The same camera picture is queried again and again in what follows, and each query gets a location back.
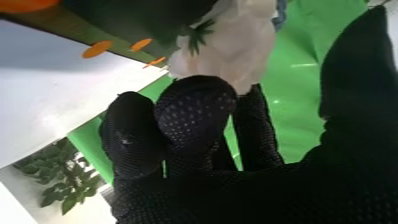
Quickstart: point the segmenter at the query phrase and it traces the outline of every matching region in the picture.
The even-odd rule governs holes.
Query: white wall
[[[59,202],[55,202],[55,204],[46,208],[39,207],[41,193],[44,190],[43,185],[34,182],[32,178],[28,178],[11,166],[0,170],[0,182],[7,187],[37,224],[116,223],[110,214],[110,206],[100,194],[87,198],[84,205],[78,204],[66,216],[62,216]]]
[[[37,224],[34,218],[0,182],[0,217],[2,223]]]

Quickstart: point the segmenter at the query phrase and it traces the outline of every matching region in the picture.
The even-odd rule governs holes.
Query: fingers
[[[167,176],[210,171],[211,148],[222,138],[236,93],[217,77],[194,76],[167,88],[155,109],[162,133],[171,141]]]
[[[213,163],[213,170],[238,171],[233,160],[233,154],[227,148],[227,140],[224,136],[213,146],[211,163]]]
[[[258,171],[284,164],[277,152],[277,139],[268,115],[267,99],[259,84],[240,97],[233,113],[242,165],[245,171]]]
[[[162,173],[167,143],[153,116],[153,102],[139,93],[123,93],[110,104],[101,139],[116,176],[139,179]]]

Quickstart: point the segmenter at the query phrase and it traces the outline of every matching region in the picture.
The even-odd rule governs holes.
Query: gloved hand
[[[398,223],[398,88],[386,18],[377,7],[336,41],[322,77],[325,133],[297,164],[283,164],[275,151],[258,85],[238,98],[222,79],[194,76],[174,82],[156,106],[137,93],[119,96],[101,127],[119,223]],[[348,46],[366,46],[375,54],[346,58]],[[243,172],[222,137],[229,114]]]

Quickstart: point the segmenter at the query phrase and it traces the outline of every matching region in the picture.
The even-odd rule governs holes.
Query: white cloth
[[[213,13],[213,33],[204,36],[199,55],[190,53],[188,37],[178,38],[179,50],[169,60],[171,76],[183,79],[195,75],[220,77],[243,95],[259,82],[274,49],[275,0],[226,0],[224,12]]]

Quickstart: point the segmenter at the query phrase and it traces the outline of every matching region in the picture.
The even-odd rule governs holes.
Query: orange dot
[[[23,13],[57,5],[59,0],[0,0],[0,12]]]
[[[151,44],[151,42],[153,42],[153,39],[151,39],[151,38],[140,40],[140,41],[133,44],[133,46],[132,46],[132,51],[133,51],[133,52],[140,51],[142,48]]]
[[[167,59],[167,57],[162,57],[162,58],[158,58],[156,60],[153,60],[153,61],[146,64],[146,66],[144,66],[142,69],[146,69],[151,65],[156,65],[160,62],[163,62],[165,59]]]
[[[82,57],[92,58],[96,57],[112,47],[112,40],[100,41],[91,48],[85,50]]]

